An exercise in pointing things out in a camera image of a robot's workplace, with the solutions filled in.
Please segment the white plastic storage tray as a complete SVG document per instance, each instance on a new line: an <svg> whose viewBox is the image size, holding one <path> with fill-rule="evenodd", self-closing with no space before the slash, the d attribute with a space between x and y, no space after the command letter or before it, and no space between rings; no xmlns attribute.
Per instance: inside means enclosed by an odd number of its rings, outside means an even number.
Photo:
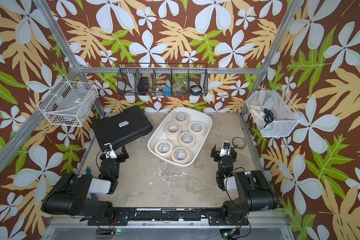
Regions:
<svg viewBox="0 0 360 240"><path fill-rule="evenodd" d="M208 115L176 107L148 140L148 149L162 161L187 168L196 160L213 125Z"/></svg>

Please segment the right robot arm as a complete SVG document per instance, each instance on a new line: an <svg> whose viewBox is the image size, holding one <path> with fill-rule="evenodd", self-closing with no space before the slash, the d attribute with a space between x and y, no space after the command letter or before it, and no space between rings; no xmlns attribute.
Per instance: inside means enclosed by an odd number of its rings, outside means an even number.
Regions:
<svg viewBox="0 0 360 240"><path fill-rule="evenodd" d="M217 186L229 198L223 203L218 220L222 220L225 225L243 226L249 224L248 213L278 208L277 196L262 171L246 173L244 168L234 167L237 152L230 143L223 142L220 150L214 146L211 157L218 163Z"/></svg>

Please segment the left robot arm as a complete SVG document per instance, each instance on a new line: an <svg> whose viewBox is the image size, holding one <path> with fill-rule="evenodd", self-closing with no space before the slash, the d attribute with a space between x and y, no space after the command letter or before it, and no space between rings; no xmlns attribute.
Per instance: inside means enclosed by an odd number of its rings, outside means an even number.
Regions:
<svg viewBox="0 0 360 240"><path fill-rule="evenodd" d="M41 210L51 215L92 216L111 219L113 205L110 202L89 198L88 194L111 195L115 192L120 175L120 163L129 154L125 146L116 154L111 144L105 145L100 156L100 174L66 174L60 178L42 201Z"/></svg>

